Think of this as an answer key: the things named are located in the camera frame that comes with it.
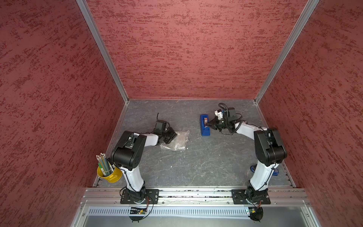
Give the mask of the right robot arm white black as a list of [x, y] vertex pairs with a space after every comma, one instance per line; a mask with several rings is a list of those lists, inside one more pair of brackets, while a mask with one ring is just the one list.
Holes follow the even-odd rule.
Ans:
[[256, 126], [241, 119], [233, 120], [228, 111], [215, 111], [215, 115], [213, 120], [207, 122], [203, 119], [202, 122], [211, 129], [227, 129], [231, 135], [237, 133], [254, 140], [257, 164], [241, 199], [249, 204], [266, 202], [270, 179], [277, 167], [287, 158], [279, 131], [276, 128]]

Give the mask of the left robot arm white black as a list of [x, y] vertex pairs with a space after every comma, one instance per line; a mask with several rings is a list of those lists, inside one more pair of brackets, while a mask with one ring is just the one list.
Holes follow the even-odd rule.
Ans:
[[127, 184], [123, 190], [122, 202], [141, 204], [147, 201], [145, 181], [139, 169], [144, 148], [156, 146], [160, 142], [169, 144], [176, 137], [177, 133], [171, 127], [165, 131], [156, 130], [154, 133], [122, 133], [111, 154], [111, 164], [122, 171]]

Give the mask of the blue tape dispenser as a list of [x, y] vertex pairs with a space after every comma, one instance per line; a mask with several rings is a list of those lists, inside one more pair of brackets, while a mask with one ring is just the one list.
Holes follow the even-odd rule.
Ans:
[[209, 116], [207, 114], [201, 114], [199, 121], [201, 136], [210, 136], [210, 128], [207, 125], [209, 122]]

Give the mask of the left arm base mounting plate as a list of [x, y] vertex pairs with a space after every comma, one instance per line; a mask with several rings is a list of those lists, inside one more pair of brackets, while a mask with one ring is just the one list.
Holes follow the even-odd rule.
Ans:
[[155, 205], [158, 203], [159, 192], [159, 189], [142, 189], [140, 192], [124, 189], [121, 194], [120, 204]]

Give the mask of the clear bubble wrap sheet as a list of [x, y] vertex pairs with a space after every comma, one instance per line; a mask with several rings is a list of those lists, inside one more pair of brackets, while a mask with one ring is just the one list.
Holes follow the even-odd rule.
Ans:
[[172, 151], [185, 151], [189, 141], [190, 131], [176, 131], [177, 136], [169, 143], [161, 143], [160, 148]]

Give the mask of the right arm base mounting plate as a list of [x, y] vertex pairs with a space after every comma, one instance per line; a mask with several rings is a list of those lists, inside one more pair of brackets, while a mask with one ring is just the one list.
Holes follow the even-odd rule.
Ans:
[[243, 205], [270, 205], [271, 201], [268, 195], [268, 189], [262, 191], [255, 191], [253, 188], [234, 189], [231, 191], [233, 203]]

